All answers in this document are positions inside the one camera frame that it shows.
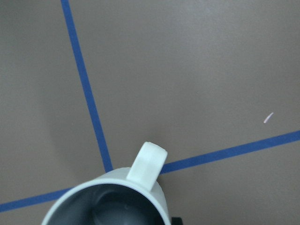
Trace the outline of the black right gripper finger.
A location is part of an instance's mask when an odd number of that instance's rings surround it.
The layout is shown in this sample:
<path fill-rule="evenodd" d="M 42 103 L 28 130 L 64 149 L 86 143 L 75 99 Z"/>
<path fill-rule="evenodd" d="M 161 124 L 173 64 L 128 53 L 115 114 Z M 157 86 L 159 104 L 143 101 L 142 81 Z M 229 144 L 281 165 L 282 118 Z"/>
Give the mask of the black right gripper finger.
<path fill-rule="evenodd" d="M 183 220 L 180 217 L 172 217 L 171 225 L 183 225 Z"/>

